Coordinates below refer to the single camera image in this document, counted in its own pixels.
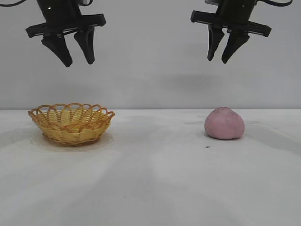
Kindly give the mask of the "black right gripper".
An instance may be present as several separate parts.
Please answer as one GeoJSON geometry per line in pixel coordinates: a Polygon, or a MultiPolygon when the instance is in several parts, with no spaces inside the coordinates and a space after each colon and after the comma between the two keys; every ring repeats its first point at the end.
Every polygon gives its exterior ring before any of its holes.
{"type": "Polygon", "coordinates": [[[191,22],[208,25],[209,45],[208,61],[212,61],[214,54],[224,37],[223,29],[230,33],[227,45],[222,54],[222,62],[226,64],[232,55],[249,40],[253,33],[268,37],[271,28],[267,25],[251,22],[251,13],[256,5],[255,0],[219,0],[215,13],[193,11],[191,22]]]}

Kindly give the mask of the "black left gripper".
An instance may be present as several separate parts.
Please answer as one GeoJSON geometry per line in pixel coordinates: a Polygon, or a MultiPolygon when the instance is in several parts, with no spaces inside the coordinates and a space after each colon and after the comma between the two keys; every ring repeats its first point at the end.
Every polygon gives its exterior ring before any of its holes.
{"type": "Polygon", "coordinates": [[[29,38],[46,35],[42,44],[51,50],[66,66],[72,64],[72,57],[67,48],[64,32],[75,32],[74,39],[79,44],[89,65],[95,61],[94,32],[96,26],[104,26],[104,14],[83,15],[76,0],[39,0],[38,6],[45,18],[45,22],[26,28],[29,38]]]}

